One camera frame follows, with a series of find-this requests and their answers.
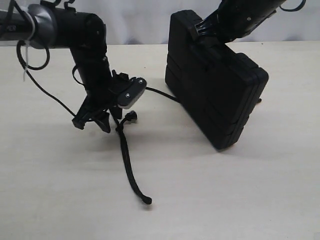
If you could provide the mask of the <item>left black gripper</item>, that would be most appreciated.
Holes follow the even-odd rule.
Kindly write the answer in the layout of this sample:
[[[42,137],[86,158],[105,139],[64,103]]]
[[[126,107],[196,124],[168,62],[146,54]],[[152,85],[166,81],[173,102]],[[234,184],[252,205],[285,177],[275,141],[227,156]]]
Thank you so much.
[[[94,122],[103,132],[110,133],[110,113],[115,113],[117,117],[122,116],[117,98],[129,86],[129,75],[109,69],[79,69],[78,72],[86,97],[72,119],[74,127],[83,130],[86,123]]]

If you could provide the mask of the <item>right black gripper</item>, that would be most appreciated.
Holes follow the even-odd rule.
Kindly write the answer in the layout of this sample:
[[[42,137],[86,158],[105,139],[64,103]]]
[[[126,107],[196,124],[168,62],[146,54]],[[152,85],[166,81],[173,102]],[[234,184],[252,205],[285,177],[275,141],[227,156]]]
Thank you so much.
[[[223,0],[217,10],[188,32],[193,41],[214,37],[229,43],[248,36],[274,13],[274,0]]]

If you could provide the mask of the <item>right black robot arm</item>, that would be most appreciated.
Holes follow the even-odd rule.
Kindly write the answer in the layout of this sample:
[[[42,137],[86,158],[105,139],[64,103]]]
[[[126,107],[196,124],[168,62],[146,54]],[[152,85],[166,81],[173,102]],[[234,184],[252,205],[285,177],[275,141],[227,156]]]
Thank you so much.
[[[213,37],[220,43],[229,43],[248,36],[283,3],[283,0],[223,0],[189,32],[195,41],[200,37]]]

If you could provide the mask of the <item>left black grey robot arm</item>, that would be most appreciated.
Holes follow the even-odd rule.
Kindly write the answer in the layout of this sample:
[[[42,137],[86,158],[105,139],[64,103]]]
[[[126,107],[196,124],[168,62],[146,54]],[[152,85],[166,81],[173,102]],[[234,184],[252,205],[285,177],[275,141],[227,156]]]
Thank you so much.
[[[16,54],[25,74],[35,69],[21,53],[22,47],[33,47],[49,52],[51,49],[69,49],[74,60],[74,72],[79,72],[80,84],[86,97],[76,114],[73,125],[83,129],[88,122],[96,123],[102,131],[111,130],[110,119],[116,131],[122,132],[127,116],[122,115],[120,99],[128,93],[134,79],[110,69],[107,57],[106,26],[94,13],[78,12],[67,1],[42,0],[23,9],[14,0],[8,9],[0,12],[0,39],[16,41]]]

